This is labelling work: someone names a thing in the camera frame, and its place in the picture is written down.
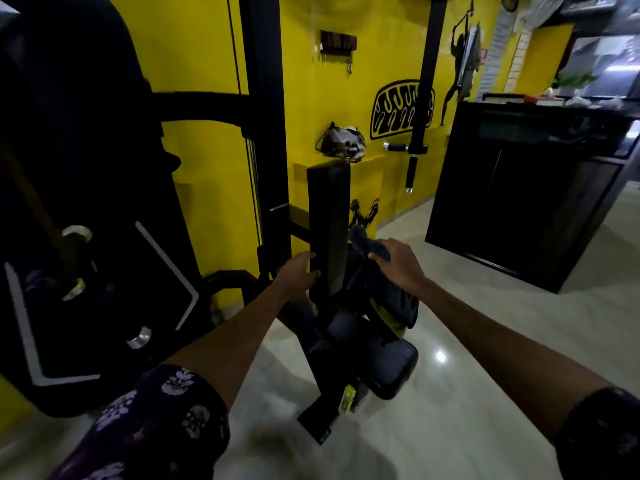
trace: black handle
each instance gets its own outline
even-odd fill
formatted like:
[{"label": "black handle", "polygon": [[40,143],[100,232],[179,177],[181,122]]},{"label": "black handle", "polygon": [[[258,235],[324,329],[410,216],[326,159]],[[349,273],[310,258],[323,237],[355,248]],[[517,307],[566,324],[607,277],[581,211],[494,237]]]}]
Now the black handle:
[{"label": "black handle", "polygon": [[388,152],[405,152],[406,145],[404,143],[386,143],[385,149]]},{"label": "black handle", "polygon": [[415,169],[418,166],[418,157],[411,156],[409,158],[409,168],[406,170],[406,192],[413,192],[413,179],[415,178]]}]

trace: black cabinet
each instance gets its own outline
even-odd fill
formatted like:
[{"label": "black cabinet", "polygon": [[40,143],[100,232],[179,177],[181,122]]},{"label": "black cabinet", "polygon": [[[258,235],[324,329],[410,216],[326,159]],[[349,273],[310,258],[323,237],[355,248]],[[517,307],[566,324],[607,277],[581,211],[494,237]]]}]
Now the black cabinet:
[{"label": "black cabinet", "polygon": [[558,292],[628,179],[640,121],[462,103],[426,241]]}]

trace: hand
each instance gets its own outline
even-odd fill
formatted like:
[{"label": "hand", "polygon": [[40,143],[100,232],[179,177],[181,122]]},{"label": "hand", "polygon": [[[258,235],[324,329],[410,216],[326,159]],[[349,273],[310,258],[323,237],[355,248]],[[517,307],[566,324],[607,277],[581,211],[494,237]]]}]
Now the hand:
[{"label": "hand", "polygon": [[310,251],[298,253],[282,267],[271,288],[283,304],[303,295],[316,282],[320,271],[307,272],[307,262],[315,257]]},{"label": "hand", "polygon": [[369,253],[369,259],[372,259],[380,269],[393,282],[407,293],[416,296],[420,287],[428,281],[422,272],[420,263],[416,259],[415,254],[408,244],[396,241],[395,239],[382,239],[382,244],[391,254],[391,261],[385,261],[376,254]]}]

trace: white tile floor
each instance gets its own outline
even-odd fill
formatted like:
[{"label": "white tile floor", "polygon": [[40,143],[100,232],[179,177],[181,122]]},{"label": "white tile floor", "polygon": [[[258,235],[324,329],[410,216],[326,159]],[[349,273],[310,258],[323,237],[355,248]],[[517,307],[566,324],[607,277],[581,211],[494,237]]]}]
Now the white tile floor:
[{"label": "white tile floor", "polygon": [[[432,202],[378,236],[411,244],[427,274],[472,306],[640,395],[636,186],[620,195],[558,295],[425,243]],[[402,391],[389,402],[368,398],[320,447],[296,421],[317,388],[297,339],[276,322],[231,414],[232,441],[216,478],[560,478],[551,446],[426,307],[405,338],[420,360]],[[0,479],[44,478],[41,464],[64,455],[86,420],[79,424],[65,442],[0,470]]]}]

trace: vertical black beam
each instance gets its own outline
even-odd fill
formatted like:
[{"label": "vertical black beam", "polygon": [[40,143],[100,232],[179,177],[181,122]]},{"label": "vertical black beam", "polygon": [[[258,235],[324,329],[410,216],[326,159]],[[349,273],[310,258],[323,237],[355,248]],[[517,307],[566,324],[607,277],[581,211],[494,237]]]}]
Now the vertical black beam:
[{"label": "vertical black beam", "polygon": [[427,38],[424,41],[422,70],[420,71],[418,99],[415,102],[413,130],[411,132],[411,143],[409,143],[408,149],[408,152],[412,155],[421,155],[425,152],[422,147],[422,142],[424,141],[424,128],[427,124],[429,115],[431,88],[433,87],[433,77],[436,72],[438,50],[440,49],[440,36],[442,35],[444,14],[446,10],[447,0],[431,0],[429,24],[427,26]]},{"label": "vertical black beam", "polygon": [[239,1],[249,97],[257,122],[248,133],[255,151],[262,243],[271,265],[279,266],[291,256],[289,227],[282,222],[286,212],[272,210],[289,202],[280,0]]}]

